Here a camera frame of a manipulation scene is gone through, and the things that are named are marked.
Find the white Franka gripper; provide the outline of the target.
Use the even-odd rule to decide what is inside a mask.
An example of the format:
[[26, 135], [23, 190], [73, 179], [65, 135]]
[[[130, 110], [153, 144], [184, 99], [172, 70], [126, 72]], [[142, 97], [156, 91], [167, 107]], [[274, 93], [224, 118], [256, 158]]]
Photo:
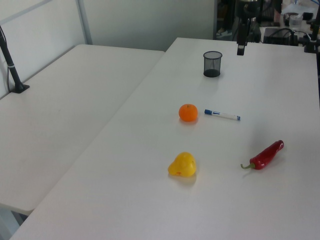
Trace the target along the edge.
[[250, 34], [251, 23], [249, 19], [258, 16], [258, 1], [257, 0], [237, 0], [236, 1], [236, 16], [240, 20], [237, 35], [237, 55], [243, 56], [245, 47], [248, 44], [248, 36]]

